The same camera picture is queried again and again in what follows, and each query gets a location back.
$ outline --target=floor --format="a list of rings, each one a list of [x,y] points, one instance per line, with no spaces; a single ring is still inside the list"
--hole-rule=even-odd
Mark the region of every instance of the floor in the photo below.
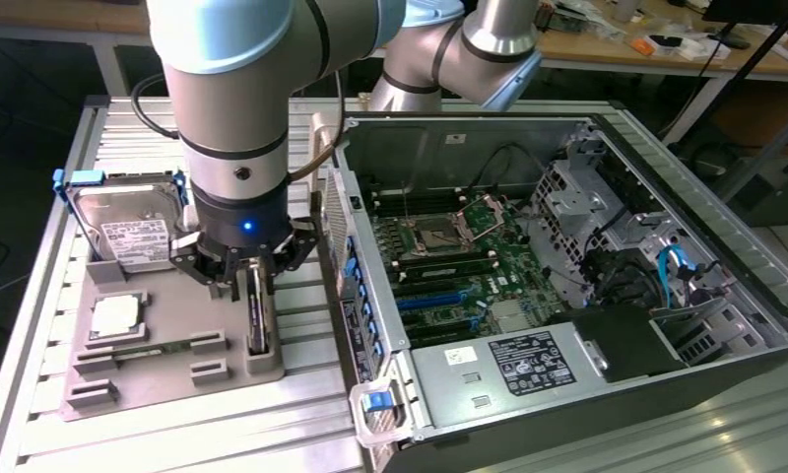
[[[0,242],[11,248],[0,265],[3,286],[32,270],[52,205],[52,171],[67,158],[84,97],[104,94],[106,87],[92,51],[82,45],[0,40],[0,48],[56,92],[0,54]],[[122,55],[132,84],[159,72],[150,49],[123,48]],[[351,96],[371,91],[381,71],[379,59],[351,66]],[[525,99],[618,100],[658,130],[677,115],[693,87],[689,78],[553,70],[541,71]],[[164,94],[163,88],[152,92]],[[323,80],[300,94],[332,97],[334,85]],[[0,362],[24,287],[22,281],[0,292]]]

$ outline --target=motherboard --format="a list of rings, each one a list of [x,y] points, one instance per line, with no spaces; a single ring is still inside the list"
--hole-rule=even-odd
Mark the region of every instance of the motherboard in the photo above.
[[[442,202],[450,211],[438,212]],[[413,348],[526,330],[566,310],[531,250],[527,224],[501,198],[379,199],[375,206],[373,224]]]

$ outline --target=wooden table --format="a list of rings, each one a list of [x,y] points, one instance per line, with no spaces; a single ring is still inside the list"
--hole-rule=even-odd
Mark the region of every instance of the wooden table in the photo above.
[[[593,3],[615,27],[629,34],[638,34],[643,30],[637,24],[621,24],[613,20],[614,6],[606,0],[593,0]],[[679,23],[689,19],[695,29],[721,26],[706,24],[697,13],[673,7],[665,0],[646,0],[643,9]],[[761,34],[742,28],[737,29],[737,33],[750,41],[751,48],[734,50],[725,61],[711,65],[705,74],[711,80],[671,127],[663,140],[666,143],[683,136],[765,40]],[[116,47],[151,46],[146,6],[112,5],[96,0],[0,0],[0,37],[90,44],[96,52],[108,92],[114,96],[127,95],[130,91]],[[677,55],[647,57],[626,42],[601,39],[595,34],[551,31],[542,34],[538,48],[545,55],[545,68],[697,76],[703,66],[703,61],[687,61]],[[788,82],[788,61],[774,52],[769,53],[749,78]]]

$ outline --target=green circuit board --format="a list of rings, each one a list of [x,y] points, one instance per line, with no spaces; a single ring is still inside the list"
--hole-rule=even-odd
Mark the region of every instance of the green circuit board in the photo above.
[[[461,212],[374,218],[398,302],[462,295],[454,304],[401,309],[414,348],[538,327],[567,308],[526,229],[482,198]]]

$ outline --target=white sticker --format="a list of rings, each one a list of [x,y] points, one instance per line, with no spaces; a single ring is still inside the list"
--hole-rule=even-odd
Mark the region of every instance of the white sticker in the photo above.
[[[433,276],[450,276],[451,274],[457,274],[457,270],[454,268],[438,269],[435,271],[427,271],[421,275],[421,277],[431,278]]]
[[[446,350],[445,355],[447,356],[447,363],[450,364],[450,366],[461,365],[462,363],[475,362],[479,359],[474,347],[463,347],[454,348],[453,350]]]
[[[170,259],[170,233],[163,220],[103,224],[103,233],[124,266]]]
[[[447,135],[447,140],[445,141],[445,143],[447,145],[465,145],[467,141],[469,135],[466,135],[465,133],[459,133],[457,135]]]

